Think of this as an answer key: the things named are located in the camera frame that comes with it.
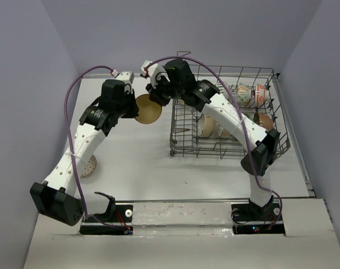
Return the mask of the tan orange bowl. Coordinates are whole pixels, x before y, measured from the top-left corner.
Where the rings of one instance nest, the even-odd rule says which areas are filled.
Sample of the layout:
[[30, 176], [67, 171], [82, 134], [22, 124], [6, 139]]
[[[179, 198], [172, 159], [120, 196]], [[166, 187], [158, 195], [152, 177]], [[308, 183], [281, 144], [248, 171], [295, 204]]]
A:
[[135, 119], [141, 124], [152, 124], [161, 116], [162, 106], [151, 101], [149, 94], [138, 96], [136, 98], [136, 105], [139, 112]]

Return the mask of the leaf and flower pattern bowl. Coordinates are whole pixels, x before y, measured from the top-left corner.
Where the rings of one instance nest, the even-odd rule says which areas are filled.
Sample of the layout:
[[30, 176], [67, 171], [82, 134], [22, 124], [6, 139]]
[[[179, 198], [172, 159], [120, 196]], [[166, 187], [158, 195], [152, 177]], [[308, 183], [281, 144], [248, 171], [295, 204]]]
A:
[[237, 102], [239, 106], [246, 106], [251, 101], [251, 89], [249, 85], [239, 82], [237, 84]]

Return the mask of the plain white bowl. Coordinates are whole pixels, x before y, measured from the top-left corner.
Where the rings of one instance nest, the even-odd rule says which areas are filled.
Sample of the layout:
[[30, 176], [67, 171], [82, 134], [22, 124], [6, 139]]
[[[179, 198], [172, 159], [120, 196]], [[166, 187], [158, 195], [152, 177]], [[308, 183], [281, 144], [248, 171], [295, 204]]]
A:
[[231, 137], [231, 133], [223, 128], [222, 126], [219, 126], [219, 138], [221, 139], [228, 139]]

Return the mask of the small patterned bowl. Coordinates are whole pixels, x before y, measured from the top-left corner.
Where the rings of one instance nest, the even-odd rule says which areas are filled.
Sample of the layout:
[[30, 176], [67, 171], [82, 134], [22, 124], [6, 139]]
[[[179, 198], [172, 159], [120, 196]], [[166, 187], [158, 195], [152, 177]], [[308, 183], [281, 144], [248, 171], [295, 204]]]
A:
[[90, 174], [92, 174], [94, 172], [96, 167], [97, 167], [97, 159], [94, 155], [92, 155], [91, 158], [89, 159], [86, 167], [82, 171], [81, 177], [82, 178], [88, 177]]

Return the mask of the orange coral pattern bowl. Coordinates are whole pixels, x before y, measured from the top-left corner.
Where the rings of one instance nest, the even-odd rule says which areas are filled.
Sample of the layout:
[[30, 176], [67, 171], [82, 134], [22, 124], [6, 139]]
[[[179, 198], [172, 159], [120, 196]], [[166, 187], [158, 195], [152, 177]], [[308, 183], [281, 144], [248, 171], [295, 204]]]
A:
[[261, 84], [257, 84], [254, 91], [255, 106], [261, 107], [270, 100], [269, 90]]

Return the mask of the brown glazed bowl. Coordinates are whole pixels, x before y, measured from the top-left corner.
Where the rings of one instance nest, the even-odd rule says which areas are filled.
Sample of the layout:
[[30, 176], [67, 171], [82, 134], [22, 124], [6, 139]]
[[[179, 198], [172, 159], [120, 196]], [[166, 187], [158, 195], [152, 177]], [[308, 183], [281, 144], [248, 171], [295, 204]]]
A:
[[273, 129], [272, 119], [264, 113], [255, 113], [254, 122], [257, 125], [265, 128], [267, 131], [271, 131]]

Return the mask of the white bowl with patterned outside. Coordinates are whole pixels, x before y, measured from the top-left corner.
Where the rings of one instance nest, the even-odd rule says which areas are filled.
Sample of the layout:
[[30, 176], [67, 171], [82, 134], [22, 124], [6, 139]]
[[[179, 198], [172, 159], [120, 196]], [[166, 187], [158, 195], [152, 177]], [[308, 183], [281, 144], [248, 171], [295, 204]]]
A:
[[231, 103], [232, 99], [230, 98], [230, 95], [229, 95], [229, 92], [230, 92], [229, 85], [226, 82], [224, 82], [224, 84], [225, 84], [225, 86], [222, 86], [220, 91], [223, 94], [223, 96], [226, 98], [226, 100]]

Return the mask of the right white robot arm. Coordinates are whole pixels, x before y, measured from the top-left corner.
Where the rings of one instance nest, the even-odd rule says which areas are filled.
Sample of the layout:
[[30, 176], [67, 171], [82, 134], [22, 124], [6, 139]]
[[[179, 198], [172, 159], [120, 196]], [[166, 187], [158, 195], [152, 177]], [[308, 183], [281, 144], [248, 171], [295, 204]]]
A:
[[253, 219], [263, 219], [270, 210], [275, 193], [270, 188], [267, 170], [275, 159], [279, 132], [259, 126], [245, 116], [233, 96], [226, 98], [209, 80], [197, 80], [187, 57], [167, 57], [145, 61], [141, 75], [150, 79], [146, 89], [151, 100], [166, 106], [171, 99], [180, 99], [218, 122], [241, 143], [247, 154], [241, 160], [250, 180], [250, 198], [247, 212]]

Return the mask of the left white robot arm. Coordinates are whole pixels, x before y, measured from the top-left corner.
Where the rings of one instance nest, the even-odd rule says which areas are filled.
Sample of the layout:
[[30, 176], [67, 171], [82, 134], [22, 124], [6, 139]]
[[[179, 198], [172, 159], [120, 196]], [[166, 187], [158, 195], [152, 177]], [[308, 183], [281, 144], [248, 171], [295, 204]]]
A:
[[109, 135], [120, 118], [135, 118], [139, 109], [129, 79], [107, 79], [100, 96], [83, 112], [69, 147], [53, 171], [42, 183], [34, 183], [30, 195], [41, 215], [69, 226], [84, 214], [83, 198], [76, 198], [79, 175], [98, 146]]

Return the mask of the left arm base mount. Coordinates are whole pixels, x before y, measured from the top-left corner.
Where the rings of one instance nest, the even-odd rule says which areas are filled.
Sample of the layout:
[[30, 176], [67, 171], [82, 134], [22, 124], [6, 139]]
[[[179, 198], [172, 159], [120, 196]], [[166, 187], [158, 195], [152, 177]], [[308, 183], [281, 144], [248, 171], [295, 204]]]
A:
[[90, 217], [81, 221], [81, 235], [130, 236], [134, 233], [133, 204], [119, 203], [113, 196], [102, 192], [95, 192], [88, 201]]

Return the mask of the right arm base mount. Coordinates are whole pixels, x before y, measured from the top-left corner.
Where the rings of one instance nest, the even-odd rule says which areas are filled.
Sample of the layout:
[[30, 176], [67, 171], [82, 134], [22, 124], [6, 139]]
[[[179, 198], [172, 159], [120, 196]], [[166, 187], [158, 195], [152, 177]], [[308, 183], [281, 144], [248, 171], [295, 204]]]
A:
[[277, 221], [278, 215], [278, 202], [273, 203], [268, 212], [261, 216], [251, 212], [248, 203], [231, 204], [232, 231], [234, 235], [285, 235], [283, 218], [280, 217]]

